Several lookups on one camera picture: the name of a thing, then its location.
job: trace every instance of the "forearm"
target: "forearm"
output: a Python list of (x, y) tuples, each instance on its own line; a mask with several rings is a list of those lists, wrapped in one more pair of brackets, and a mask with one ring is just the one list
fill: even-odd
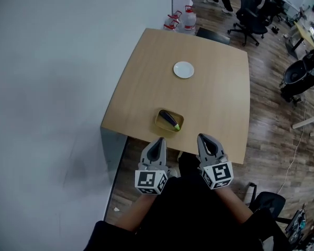
[(229, 187), (216, 189), (215, 192), (240, 224), (253, 214)]
[(148, 213), (157, 196), (141, 195), (138, 200), (115, 223), (116, 227), (135, 232)]

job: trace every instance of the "black shirt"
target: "black shirt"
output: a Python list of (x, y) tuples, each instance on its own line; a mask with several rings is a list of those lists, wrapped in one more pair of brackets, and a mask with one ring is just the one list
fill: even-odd
[(160, 249), (205, 247), (209, 250), (263, 250), (273, 236), (273, 250), (290, 250), (282, 230), (267, 209), (238, 224), (199, 174), (170, 178), (137, 233), (96, 223), (86, 251), (102, 248)]

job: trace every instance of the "dark chair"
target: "dark chair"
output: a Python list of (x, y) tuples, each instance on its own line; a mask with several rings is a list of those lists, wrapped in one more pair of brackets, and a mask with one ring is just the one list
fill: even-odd
[(264, 34), (267, 33), (267, 28), (262, 23), (262, 20), (255, 14), (256, 9), (257, 6), (255, 0), (241, 0), (241, 8), (236, 12), (240, 24), (234, 23), (234, 27), (238, 26), (240, 29), (228, 30), (228, 33), (235, 31), (244, 34), (243, 46), (246, 44), (248, 36), (256, 42), (256, 45), (259, 45), (260, 43), (252, 34), (262, 35), (262, 38), (264, 38)]
[(256, 197), (257, 185), (250, 183), (253, 193), (249, 208), (255, 212), (262, 208), (268, 208), (274, 220), (276, 220), (285, 205), (285, 198), (273, 192), (263, 191)]
[(230, 42), (230, 38), (227, 36), (220, 35), (216, 32), (207, 30), (205, 28), (200, 27), (197, 35), (198, 37), (206, 38), (212, 41), (220, 42), (222, 44), (228, 44)]
[(276, 12), (275, 17), (278, 18), (278, 21), (283, 20), (283, 18), (281, 17), (280, 14), (287, 16), (287, 14), (285, 12), (285, 8), (284, 8), (285, 2), (283, 0), (272, 0), (272, 1), (275, 2), (277, 4), (277, 7), (278, 7), (278, 11)]
[(269, 26), (273, 21), (273, 17), (276, 16), (278, 12), (279, 8), (277, 3), (268, 1), (265, 2), (263, 7), (258, 10), (257, 15), (262, 24)]

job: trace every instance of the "eggplant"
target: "eggplant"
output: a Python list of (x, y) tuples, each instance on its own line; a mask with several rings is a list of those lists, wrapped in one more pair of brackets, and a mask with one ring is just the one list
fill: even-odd
[(176, 130), (180, 130), (179, 124), (166, 110), (161, 110), (159, 112), (159, 115), (163, 117), (167, 122), (169, 122)]

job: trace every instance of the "laminate floor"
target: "laminate floor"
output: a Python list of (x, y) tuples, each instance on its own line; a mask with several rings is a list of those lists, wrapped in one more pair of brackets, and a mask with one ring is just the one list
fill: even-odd
[[(238, 22), (235, 13), (228, 16), (219, 6), (203, 3), (203, 0), (193, 2), (197, 28), (204, 27), (230, 37), (230, 45), (246, 51), (249, 57), (251, 104), (248, 144), (244, 164), (233, 164), (234, 181), (231, 188), (245, 202), (251, 198), (250, 181), (258, 185), (257, 194), (261, 191), (278, 192), (302, 134), (302, 128), (293, 130), (291, 125), (304, 118), (304, 103), (299, 103), (295, 108), (281, 98), (279, 91), (284, 71), (296, 61), (288, 55), (285, 48), (283, 33), (289, 28), (283, 22), (274, 21), (273, 24), (280, 28), (279, 34), (275, 35), (269, 29), (264, 39), (255, 35), (260, 42), (258, 47), (251, 38), (243, 47), (242, 34), (227, 34), (227, 30), (233, 28), (233, 23)], [(240, 8), (240, 0), (231, 0), (231, 4), (234, 12)], [(306, 47), (300, 45), (297, 49), (299, 56), (305, 54)], [(314, 90), (306, 91), (305, 96), (305, 117), (309, 118), (314, 116)], [(295, 161), (280, 192), (286, 198), (285, 207), (280, 214), (283, 218), (291, 218), (306, 203), (307, 229), (314, 220), (314, 137), (309, 136), (312, 131), (314, 123), (305, 126)], [(111, 224), (139, 196), (134, 188), (134, 170), (137, 169), (141, 151), (147, 144), (137, 139), (128, 139), (106, 215), (106, 221)], [(177, 155), (178, 151), (168, 150), (170, 166), (177, 165)]]

